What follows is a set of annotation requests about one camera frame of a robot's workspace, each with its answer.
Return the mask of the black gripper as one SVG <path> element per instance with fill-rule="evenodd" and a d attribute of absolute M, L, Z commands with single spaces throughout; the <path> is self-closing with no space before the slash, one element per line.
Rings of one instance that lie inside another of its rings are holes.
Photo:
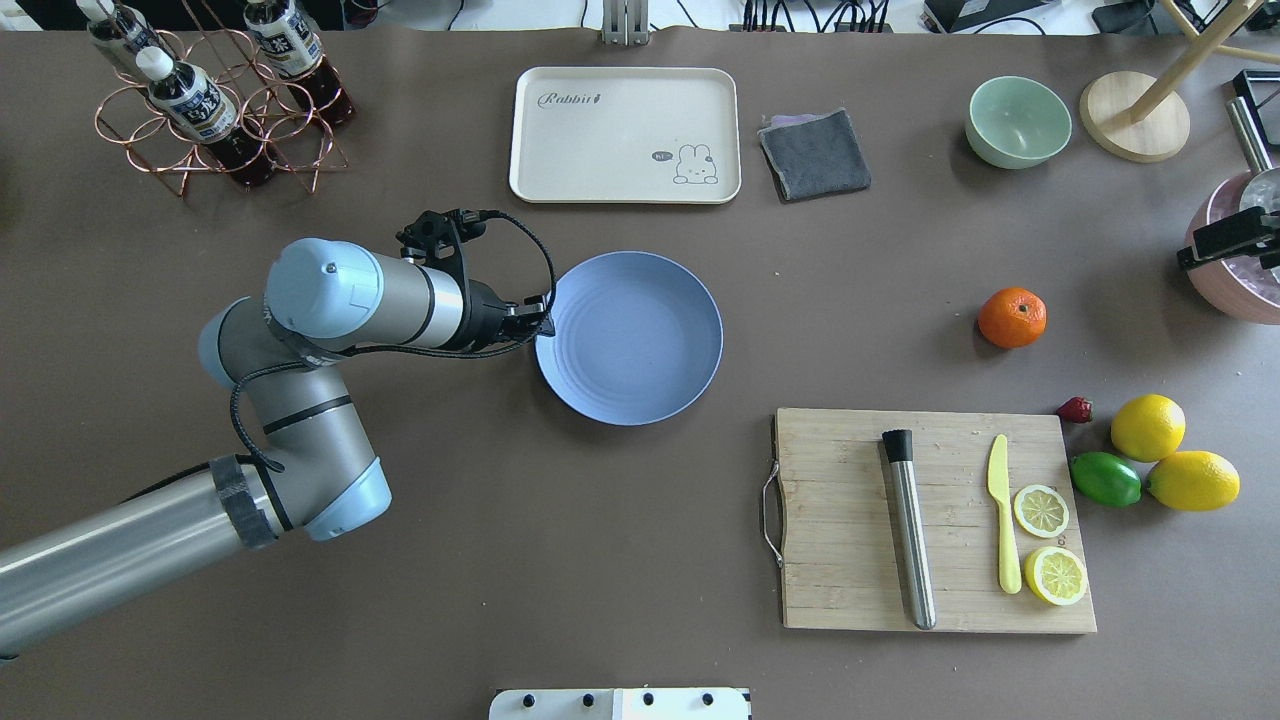
<path fill-rule="evenodd" d="M 530 341 L 538 336 L 554 337 L 556 325 L 550 319 L 550 296 L 540 293 L 526 297 L 520 311 L 507 316 L 508 304 L 499 299 L 488 284 L 467 281 L 463 297 L 463 318 L 460 323 L 460 350 L 479 352 L 489 346 L 509 341 Z"/>

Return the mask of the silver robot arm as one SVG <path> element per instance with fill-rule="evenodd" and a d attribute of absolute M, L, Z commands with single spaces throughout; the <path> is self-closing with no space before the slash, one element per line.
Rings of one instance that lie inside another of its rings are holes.
<path fill-rule="evenodd" d="M 287 245 L 264 293 L 234 301 L 198 340 L 243 450 L 5 550 L 3 661 L 294 528 L 324 542 L 378 518 L 390 489 L 339 363 L 504 354 L 543 328 L 554 299 L 498 299 L 467 277 L 460 249 L 434 263 L 421 250 Z"/>

